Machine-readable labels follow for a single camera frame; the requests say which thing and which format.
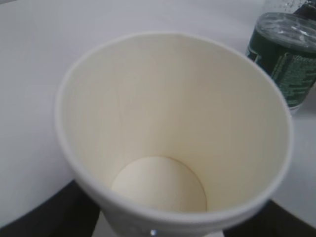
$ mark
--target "green bottle label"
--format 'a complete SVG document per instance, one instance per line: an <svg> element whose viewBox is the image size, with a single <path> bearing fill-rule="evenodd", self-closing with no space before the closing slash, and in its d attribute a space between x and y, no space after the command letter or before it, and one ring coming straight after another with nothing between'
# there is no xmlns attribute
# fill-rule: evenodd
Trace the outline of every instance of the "green bottle label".
<svg viewBox="0 0 316 237"><path fill-rule="evenodd" d="M281 45L256 29L247 56L271 76L291 108L304 101L316 81L316 52Z"/></svg>

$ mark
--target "paper cup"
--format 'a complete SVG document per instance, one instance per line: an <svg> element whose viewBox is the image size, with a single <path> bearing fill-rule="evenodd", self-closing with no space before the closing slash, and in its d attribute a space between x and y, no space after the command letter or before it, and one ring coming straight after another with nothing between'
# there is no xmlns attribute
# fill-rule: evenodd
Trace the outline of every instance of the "paper cup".
<svg viewBox="0 0 316 237"><path fill-rule="evenodd" d="M272 80L185 34L99 46L68 71L56 130L76 181L123 237L200 237L255 214L288 170L293 128Z"/></svg>

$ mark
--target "dark floor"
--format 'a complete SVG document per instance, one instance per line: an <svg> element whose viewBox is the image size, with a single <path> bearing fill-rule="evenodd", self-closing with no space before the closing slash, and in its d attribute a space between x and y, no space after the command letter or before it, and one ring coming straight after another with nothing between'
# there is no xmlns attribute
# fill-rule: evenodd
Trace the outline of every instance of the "dark floor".
<svg viewBox="0 0 316 237"><path fill-rule="evenodd" d="M0 229L0 237L91 237L100 209L71 182L31 213ZM225 237L316 237L316 230L270 201Z"/></svg>

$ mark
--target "cup bottom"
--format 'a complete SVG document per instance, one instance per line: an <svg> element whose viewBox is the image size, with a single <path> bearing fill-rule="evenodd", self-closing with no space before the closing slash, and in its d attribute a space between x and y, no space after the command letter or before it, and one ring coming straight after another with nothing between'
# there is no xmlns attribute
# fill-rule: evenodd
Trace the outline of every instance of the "cup bottom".
<svg viewBox="0 0 316 237"><path fill-rule="evenodd" d="M207 201L198 177L181 162L146 157L126 166L112 190L138 204L162 211L205 212Z"/></svg>

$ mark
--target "table surface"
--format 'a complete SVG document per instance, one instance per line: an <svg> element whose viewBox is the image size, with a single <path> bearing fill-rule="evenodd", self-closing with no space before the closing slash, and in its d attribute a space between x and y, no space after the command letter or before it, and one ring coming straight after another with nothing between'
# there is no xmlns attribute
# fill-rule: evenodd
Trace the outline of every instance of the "table surface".
<svg viewBox="0 0 316 237"><path fill-rule="evenodd" d="M53 101L87 50L141 31L181 31L245 52L263 0L18 0L0 5L0 227L72 180ZM316 227L316 92L294 118L295 152L274 200Z"/></svg>

